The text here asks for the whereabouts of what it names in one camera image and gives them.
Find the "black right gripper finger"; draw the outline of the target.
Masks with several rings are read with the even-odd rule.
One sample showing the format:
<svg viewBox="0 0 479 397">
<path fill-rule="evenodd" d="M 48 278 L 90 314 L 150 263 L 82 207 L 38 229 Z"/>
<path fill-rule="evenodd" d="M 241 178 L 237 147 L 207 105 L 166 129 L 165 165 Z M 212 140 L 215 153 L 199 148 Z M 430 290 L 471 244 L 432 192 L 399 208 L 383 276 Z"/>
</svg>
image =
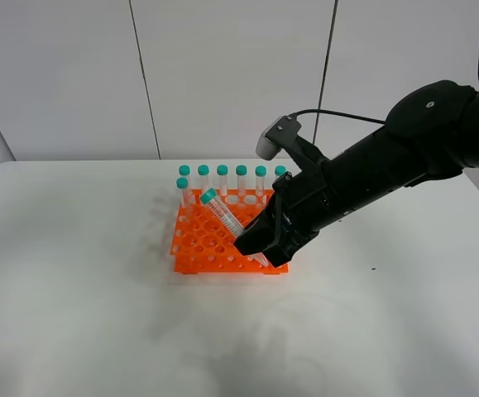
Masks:
<svg viewBox="0 0 479 397">
<path fill-rule="evenodd" d="M 233 245 L 244 256 L 281 253 L 282 203 L 280 197 L 271 197 L 263 210 L 246 226 Z"/>
<path fill-rule="evenodd" d="M 294 254 L 311 242 L 319 233 L 283 232 L 278 242 L 271 243 L 263 250 L 263 255 L 273 267 L 288 263 Z"/>
</svg>

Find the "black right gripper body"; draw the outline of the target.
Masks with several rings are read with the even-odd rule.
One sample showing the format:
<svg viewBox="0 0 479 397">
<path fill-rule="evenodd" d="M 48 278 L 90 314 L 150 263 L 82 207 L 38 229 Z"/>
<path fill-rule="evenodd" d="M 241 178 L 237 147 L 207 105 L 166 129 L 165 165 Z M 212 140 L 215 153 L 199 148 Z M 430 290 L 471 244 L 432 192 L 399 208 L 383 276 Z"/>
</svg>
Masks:
<svg viewBox="0 0 479 397">
<path fill-rule="evenodd" d="M 313 240 L 319 231 L 347 215 L 331 176 L 332 161 L 312 143 L 298 138 L 287 152 L 300 168 L 278 190 L 282 199 L 284 231 L 299 244 Z"/>
</svg>

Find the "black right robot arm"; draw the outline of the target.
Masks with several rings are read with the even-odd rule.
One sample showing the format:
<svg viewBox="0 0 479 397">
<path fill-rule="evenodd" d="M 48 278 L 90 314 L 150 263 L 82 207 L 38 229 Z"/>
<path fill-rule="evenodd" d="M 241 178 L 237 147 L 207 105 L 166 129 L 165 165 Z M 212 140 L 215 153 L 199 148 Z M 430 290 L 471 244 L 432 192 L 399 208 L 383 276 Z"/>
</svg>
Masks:
<svg viewBox="0 0 479 397">
<path fill-rule="evenodd" d="M 299 135 L 297 113 L 280 117 L 256 148 L 265 160 L 284 150 L 299 167 L 273 185 L 265 208 L 235 241 L 246 256 L 288 262 L 319 231 L 402 187 L 479 168 L 479 92 L 448 80 L 398 102 L 379 128 L 334 158 Z"/>
</svg>

